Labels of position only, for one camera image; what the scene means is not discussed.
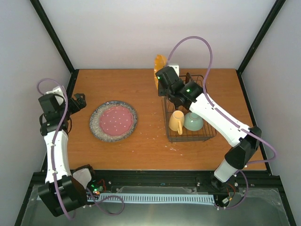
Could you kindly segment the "yellow mug white inside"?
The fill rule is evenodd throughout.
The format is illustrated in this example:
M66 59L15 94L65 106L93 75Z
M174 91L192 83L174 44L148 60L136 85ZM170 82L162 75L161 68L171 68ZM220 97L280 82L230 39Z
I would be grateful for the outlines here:
M184 125L184 114L182 111L176 110L174 111L169 119L169 128L177 132L179 135L183 134L183 125Z

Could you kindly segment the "speckled grey large plate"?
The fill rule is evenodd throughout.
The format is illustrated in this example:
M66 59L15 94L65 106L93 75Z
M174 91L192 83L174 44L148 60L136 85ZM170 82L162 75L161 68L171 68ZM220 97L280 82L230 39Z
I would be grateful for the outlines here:
M130 112L133 114L134 117L134 124L132 125L131 129L124 135L122 136L109 136L107 134L105 134L102 129L99 126L99 122L100 122L100 116L104 113L104 111L108 110L109 108L113 107L113 106L123 106L126 107L130 110ZM91 115L90 117L90 122L89 122L89 127L90 130L92 132L92 134L99 140L103 141L103 142L118 142L121 141L123 139L126 139L127 137L129 137L133 131L135 130L136 126L138 123L138 115L136 110L128 103L123 102L123 101L109 101L109 102L105 102L102 105L100 105Z

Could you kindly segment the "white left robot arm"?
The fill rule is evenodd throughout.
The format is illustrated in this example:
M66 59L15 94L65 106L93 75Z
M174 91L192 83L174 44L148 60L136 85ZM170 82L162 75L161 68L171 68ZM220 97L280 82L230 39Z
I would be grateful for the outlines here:
M98 178L88 164L71 172L68 155L68 120L65 98L59 88L39 98L43 110L40 132L47 146L47 175L38 195L50 212L58 217L87 204L86 189L94 189Z

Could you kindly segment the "orange white dotted plate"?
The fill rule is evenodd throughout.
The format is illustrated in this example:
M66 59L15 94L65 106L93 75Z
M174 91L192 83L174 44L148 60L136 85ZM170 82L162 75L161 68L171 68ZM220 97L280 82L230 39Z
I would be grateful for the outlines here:
M155 81L155 86L158 90L158 78L156 77L156 73L165 67L167 63L167 58L164 55L156 55L154 59L154 81Z

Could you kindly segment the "pink white dotted plate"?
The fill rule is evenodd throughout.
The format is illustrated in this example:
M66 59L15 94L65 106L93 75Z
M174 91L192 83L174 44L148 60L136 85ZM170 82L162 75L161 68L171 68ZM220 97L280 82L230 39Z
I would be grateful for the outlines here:
M100 116L99 126L109 136L122 136L134 124L134 117L130 110L123 106L113 106Z

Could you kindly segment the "light green ceramic bowl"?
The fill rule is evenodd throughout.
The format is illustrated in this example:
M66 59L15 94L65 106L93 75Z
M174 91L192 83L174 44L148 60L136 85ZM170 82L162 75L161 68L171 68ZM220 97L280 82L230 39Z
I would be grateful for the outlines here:
M196 113L189 112L184 117L184 127L190 131L199 131L203 128L204 121Z

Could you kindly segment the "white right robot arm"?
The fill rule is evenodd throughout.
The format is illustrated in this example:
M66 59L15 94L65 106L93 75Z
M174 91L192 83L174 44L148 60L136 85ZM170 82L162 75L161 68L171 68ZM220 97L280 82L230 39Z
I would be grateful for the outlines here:
M182 106L201 117L230 144L230 150L214 171L213 182L225 183L247 165L259 147L260 128L251 128L235 119L210 96L205 95L205 85L199 85L193 79L183 81L175 66L158 70L155 78L159 96L165 96L175 108Z

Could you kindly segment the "brown rimmed beige plate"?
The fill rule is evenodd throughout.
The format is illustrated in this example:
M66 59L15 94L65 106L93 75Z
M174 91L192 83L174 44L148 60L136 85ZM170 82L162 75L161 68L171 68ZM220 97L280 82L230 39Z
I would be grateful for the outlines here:
M188 84L191 81L194 82L191 74L190 73L186 73L186 75L185 75L185 84Z

